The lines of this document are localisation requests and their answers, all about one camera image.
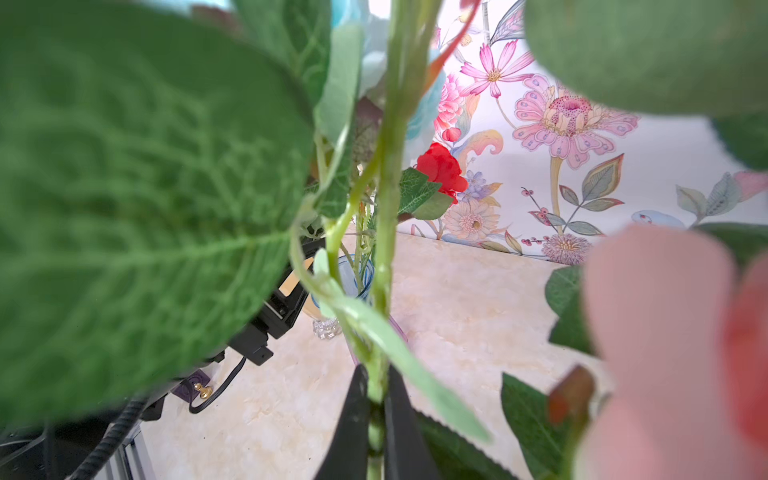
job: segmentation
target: black cable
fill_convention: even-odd
[[[232,383],[232,380],[237,376],[238,373],[240,373],[240,370],[243,369],[243,366],[246,362],[245,356],[243,356],[243,359],[240,361],[240,363],[237,364],[235,368],[232,369],[230,374],[227,376],[227,379],[224,380],[224,382],[221,384],[219,388],[216,389],[216,391],[210,396],[210,398],[206,399],[205,402],[202,402],[198,406],[192,405],[192,398],[194,397],[195,389],[190,384],[189,380],[184,380],[181,385],[187,388],[187,390],[190,393],[190,413],[200,413],[202,412],[207,406],[209,406],[211,403],[214,402],[215,399],[218,398],[219,395],[229,386],[230,383]]]
[[[109,428],[104,438],[96,445],[93,452],[89,453],[80,466],[68,477],[68,480],[91,480],[107,464],[109,458],[120,447],[120,444],[131,432],[131,429],[138,422],[144,407],[147,406],[147,399],[132,399],[125,406],[120,415],[114,420],[112,427]]]

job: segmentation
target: gold knob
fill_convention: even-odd
[[[207,399],[210,397],[210,394],[214,392],[214,389],[210,388],[209,386],[203,386],[202,383],[195,383],[194,389],[200,392],[200,398],[202,400]]]

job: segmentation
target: artificial leaf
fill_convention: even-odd
[[[705,213],[708,217],[722,215],[730,212],[741,199],[741,187],[733,179],[731,174],[725,173],[723,178],[718,181],[707,198],[707,209]]]
[[[677,188],[677,206],[695,214],[697,218],[704,218],[707,212],[707,199],[698,190],[693,188],[676,186]]]
[[[768,109],[766,25],[768,2],[531,0],[525,6],[526,40],[554,77],[591,101],[657,114]],[[599,65],[584,58],[600,58]]]
[[[312,105],[317,104],[328,75],[330,0],[233,0],[233,3],[250,40],[293,72],[304,85]]]
[[[517,0],[512,7],[507,10],[501,20],[496,25],[496,31],[491,36],[491,43],[493,45],[497,41],[503,40],[515,40],[518,38],[525,38],[525,30],[523,29],[523,7],[525,6],[525,0]]]
[[[400,214],[413,214],[427,200],[432,198],[442,184],[429,181],[426,174],[415,168],[406,168],[400,176]]]
[[[286,267],[313,122],[266,55],[136,5],[6,4],[0,63],[7,425],[122,401],[246,324]]]
[[[739,162],[754,171],[768,171],[768,113],[713,118],[712,125]]]
[[[568,228],[573,230],[574,232],[580,234],[580,235],[602,235],[603,232],[600,231],[599,228],[597,228],[595,225],[588,223],[588,222],[570,222],[568,224]]]
[[[581,183],[581,196],[585,202],[605,197],[616,190],[621,180],[621,162],[624,154],[611,158],[589,171]]]
[[[574,295],[549,333],[549,343],[596,356],[584,318],[581,296]]]
[[[588,418],[589,402],[596,389],[594,377],[581,365],[576,365],[549,392],[549,422],[558,425],[569,415]]]
[[[696,227],[725,243],[743,269],[768,250],[768,226],[750,223],[705,223]]]
[[[558,474],[568,428],[566,420],[553,426],[548,419],[547,396],[513,376],[503,374],[502,409],[512,433],[520,442],[525,463],[534,478]]]
[[[331,34],[328,80],[315,107],[315,117],[318,129],[332,145],[336,145],[345,128],[354,125],[350,118],[357,103],[364,41],[365,34],[358,23],[341,25]]]
[[[449,425],[463,435],[486,441],[491,438],[475,413],[451,389],[424,368],[384,315],[361,299],[344,295],[340,288],[337,292],[329,293],[333,295],[326,299],[330,306],[339,310],[355,330],[376,344],[410,384],[424,394]]]
[[[571,205],[576,205],[578,207],[578,205],[579,205],[578,195],[571,188],[568,188],[565,185],[561,185],[560,186],[560,195],[563,196],[565,201],[567,201]]]
[[[464,437],[440,422],[416,412],[422,437],[443,480],[517,480]]]
[[[552,310],[562,315],[571,300],[581,292],[581,267],[558,268],[549,276],[544,295]]]
[[[467,156],[469,152],[474,151],[477,155],[490,147],[491,155],[498,155],[504,147],[504,138],[496,130],[484,130],[473,134],[467,139],[460,147],[456,147],[451,150],[451,155],[458,161],[458,165],[462,168],[462,173],[467,171]]]
[[[611,207],[616,207],[617,205],[624,205],[624,202],[616,200],[615,198],[598,198],[597,200],[592,200],[591,202],[582,205],[581,208],[587,209],[590,212],[601,212],[603,210],[608,210]]]
[[[509,253],[509,250],[507,250],[507,247],[505,247],[504,245],[501,245],[499,242],[493,242],[490,240],[485,240],[480,242],[480,247],[483,247],[486,250],[494,250],[497,252]]]
[[[547,220],[549,220],[550,225],[565,225],[565,220],[555,214],[547,214]]]
[[[521,247],[517,239],[507,231],[504,232],[504,240],[507,241],[507,245],[509,245],[515,252],[520,253],[521,255],[523,254],[523,247]]]
[[[432,195],[419,208],[413,211],[413,218],[417,220],[437,220],[453,205],[453,197],[443,192]]]

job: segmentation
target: pink flower print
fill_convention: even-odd
[[[450,74],[442,86],[438,115],[435,119],[435,131],[442,132],[456,125],[458,118],[464,113],[464,98],[461,96],[456,74]]]
[[[547,144],[550,156],[568,161],[574,170],[589,160],[590,151],[602,155],[616,149],[598,131],[623,137],[637,128],[637,115],[592,104],[567,88],[550,86],[539,74],[523,83],[531,90],[515,104],[515,116],[536,123],[515,129],[515,139],[530,151]]]
[[[480,62],[485,71],[479,70],[471,66],[468,61],[465,61],[461,72],[474,78],[475,83],[462,90],[462,97],[472,94],[478,95],[490,85],[491,96],[499,98],[502,96],[502,91],[498,89],[497,81],[522,81],[533,77],[533,74],[513,75],[528,67],[534,60],[533,54],[530,51],[526,51],[520,58],[510,64],[509,62],[512,60],[512,55],[515,54],[517,44],[518,41],[513,40],[504,46],[502,56],[498,59],[498,66],[493,61],[491,47],[483,44],[480,47]]]

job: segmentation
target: black machine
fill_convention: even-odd
[[[325,239],[308,240],[303,244],[305,258],[314,257],[317,250],[325,246]],[[280,278],[282,284],[292,273],[289,266]],[[219,388],[203,396],[204,401],[192,405],[200,390],[200,380],[207,383],[207,377],[196,370],[185,377],[177,377],[150,395],[127,401],[120,409],[98,412],[82,419],[62,425],[3,430],[0,425],[0,478],[2,480],[84,480],[96,474],[110,461],[115,452],[119,462],[128,467],[123,450],[124,441],[139,420],[158,420],[162,415],[165,396],[173,389],[186,390],[190,412],[198,413],[209,406],[232,382],[245,362],[250,360],[262,365],[273,356],[266,344],[267,334],[279,339],[293,327],[306,301],[308,292],[296,285],[289,295],[274,290],[263,308],[235,336],[228,345],[243,355],[243,359],[229,374]],[[201,366],[220,362],[224,358],[222,349],[216,355],[203,359]]]

